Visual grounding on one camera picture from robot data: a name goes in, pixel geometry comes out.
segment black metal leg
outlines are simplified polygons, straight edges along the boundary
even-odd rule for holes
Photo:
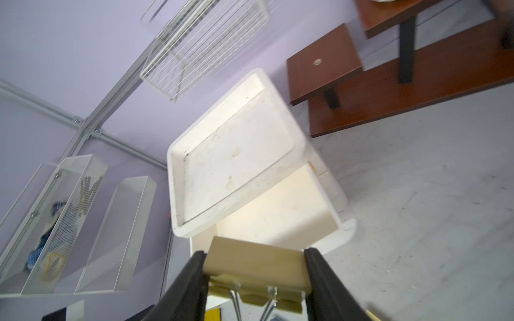
[[[398,82],[412,82],[414,70],[414,44],[416,40],[416,16],[400,23],[400,59],[398,62]]]
[[[514,48],[514,17],[509,17],[508,24],[502,34],[501,45],[504,49]]]
[[[336,90],[332,87],[323,92],[326,102],[330,109],[339,108],[339,99],[337,98]]]

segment wire basket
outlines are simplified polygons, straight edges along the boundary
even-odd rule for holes
[[[140,76],[173,101],[270,20],[264,0],[188,0],[158,34]]]

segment gray concrete floor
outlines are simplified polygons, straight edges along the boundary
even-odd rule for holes
[[[458,1],[419,26],[418,46],[489,18],[478,0]],[[392,43],[363,62],[395,55]],[[363,308],[391,321],[512,320],[513,107],[510,84],[313,139],[348,195],[342,219],[358,220],[325,258]],[[291,110],[307,128],[306,102]],[[169,284],[188,257],[175,238]],[[244,320],[261,312],[242,306]],[[231,303],[222,319],[236,320]]]

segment white shelf unit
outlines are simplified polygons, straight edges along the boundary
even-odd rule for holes
[[[22,192],[7,214],[25,218],[0,256],[0,297],[53,293],[106,171],[107,165],[94,155],[68,157],[55,167],[43,189],[32,194],[35,201],[29,211],[20,212],[24,206],[19,202],[30,199],[26,193],[31,189]],[[29,270],[29,253],[40,244],[56,202],[66,204]]]
[[[116,186],[76,294],[129,289],[156,187],[148,176],[126,178]]]

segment white plastic bin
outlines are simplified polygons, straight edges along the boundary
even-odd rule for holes
[[[266,73],[253,70],[168,150],[174,233],[200,233],[307,163],[328,171]]]
[[[75,293],[129,289],[156,187],[149,176],[116,186]]]
[[[213,236],[326,253],[344,244],[346,195],[266,73],[246,75],[168,150],[172,227],[191,254]],[[207,309],[227,299],[209,295]]]

